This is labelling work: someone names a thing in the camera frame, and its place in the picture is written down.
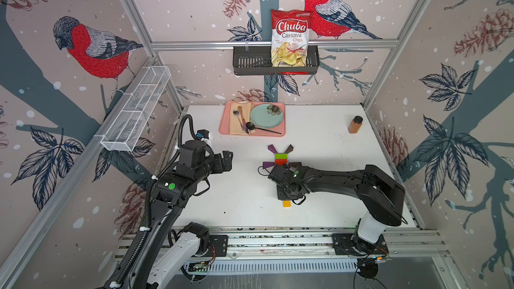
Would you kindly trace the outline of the red rectangular block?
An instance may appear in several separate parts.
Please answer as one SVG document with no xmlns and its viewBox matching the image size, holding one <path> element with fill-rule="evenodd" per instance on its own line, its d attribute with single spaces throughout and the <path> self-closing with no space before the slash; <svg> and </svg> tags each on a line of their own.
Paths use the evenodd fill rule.
<svg viewBox="0 0 514 289">
<path fill-rule="evenodd" d="M 275 164 L 276 165 L 284 165 L 284 164 L 287 164 L 287 163 L 288 163 L 287 159 L 276 159 L 275 160 Z"/>
</svg>

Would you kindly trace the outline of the purple triangle block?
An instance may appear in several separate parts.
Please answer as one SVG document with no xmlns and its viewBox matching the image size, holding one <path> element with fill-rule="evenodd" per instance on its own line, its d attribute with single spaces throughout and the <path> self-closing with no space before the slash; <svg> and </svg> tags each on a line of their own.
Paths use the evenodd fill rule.
<svg viewBox="0 0 514 289">
<path fill-rule="evenodd" d="M 270 145 L 268 146 L 268 150 L 269 150 L 270 152 L 272 152 L 273 154 L 278 154 L 278 151 L 276 150 L 276 148 L 274 147 L 274 145 L 273 145 L 273 144 L 270 144 Z"/>
<path fill-rule="evenodd" d="M 262 167 L 267 169 L 267 168 L 271 168 L 271 167 L 274 167 L 275 166 L 275 162 L 264 162 L 262 164 Z"/>
</svg>

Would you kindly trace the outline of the dark brown triangle block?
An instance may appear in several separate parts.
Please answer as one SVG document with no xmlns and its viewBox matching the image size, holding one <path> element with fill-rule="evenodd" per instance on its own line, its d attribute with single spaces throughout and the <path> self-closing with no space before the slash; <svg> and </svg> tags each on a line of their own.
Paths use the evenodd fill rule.
<svg viewBox="0 0 514 289">
<path fill-rule="evenodd" d="M 297 167 L 301 167 L 302 163 L 301 162 L 293 162 L 293 163 L 289 163 L 289 166 L 297 168 Z"/>
<path fill-rule="evenodd" d="M 290 144 L 285 150 L 285 154 L 289 154 L 294 151 L 294 147 Z"/>
</svg>

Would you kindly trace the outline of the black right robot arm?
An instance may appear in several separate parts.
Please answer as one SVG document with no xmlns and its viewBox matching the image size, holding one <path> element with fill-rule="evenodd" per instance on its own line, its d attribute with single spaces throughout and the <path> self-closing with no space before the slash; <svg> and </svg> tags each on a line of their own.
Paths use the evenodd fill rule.
<svg viewBox="0 0 514 289">
<path fill-rule="evenodd" d="M 299 206 L 310 193 L 333 193 L 357 198 L 367 212 L 352 234 L 333 234 L 338 256 L 368 257 L 389 254 L 384 238 L 388 227 L 399 227 L 403 216 L 405 188 L 375 165 L 356 171 L 324 171 L 289 164 L 266 167 L 267 178 L 277 185 L 278 198 Z"/>
</svg>

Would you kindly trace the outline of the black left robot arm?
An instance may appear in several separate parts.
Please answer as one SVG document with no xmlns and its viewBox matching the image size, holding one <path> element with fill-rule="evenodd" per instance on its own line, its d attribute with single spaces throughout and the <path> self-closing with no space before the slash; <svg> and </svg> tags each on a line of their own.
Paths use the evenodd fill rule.
<svg viewBox="0 0 514 289">
<path fill-rule="evenodd" d="M 198 185 L 207 182 L 210 175 L 232 170 L 233 153 L 216 154 L 206 142 L 208 135 L 206 130 L 194 130 L 191 115 L 181 119 L 177 150 L 149 183 L 143 224 L 104 288 L 165 288 L 190 258 L 211 248 L 208 228 L 191 222 L 179 232 L 168 252 L 159 255 L 188 201 L 202 195 Z"/>
</svg>

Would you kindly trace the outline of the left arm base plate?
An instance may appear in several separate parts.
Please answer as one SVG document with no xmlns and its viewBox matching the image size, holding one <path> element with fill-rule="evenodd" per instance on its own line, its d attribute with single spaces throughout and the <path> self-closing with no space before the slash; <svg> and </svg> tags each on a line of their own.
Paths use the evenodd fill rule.
<svg viewBox="0 0 514 289">
<path fill-rule="evenodd" d="M 183 232 L 178 238 L 168 235 L 171 240 L 171 256 L 176 258 L 219 258 L 227 253 L 228 237 L 225 235 L 197 235 Z"/>
</svg>

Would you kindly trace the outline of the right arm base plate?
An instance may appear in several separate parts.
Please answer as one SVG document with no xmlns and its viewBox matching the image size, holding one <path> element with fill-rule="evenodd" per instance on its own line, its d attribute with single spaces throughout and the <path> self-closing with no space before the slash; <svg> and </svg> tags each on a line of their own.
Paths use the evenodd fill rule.
<svg viewBox="0 0 514 289">
<path fill-rule="evenodd" d="M 365 257 L 367 255 L 385 256 L 389 254 L 384 236 L 381 234 L 376 243 L 368 243 L 356 234 L 333 234 L 333 249 L 337 256 Z"/>
</svg>

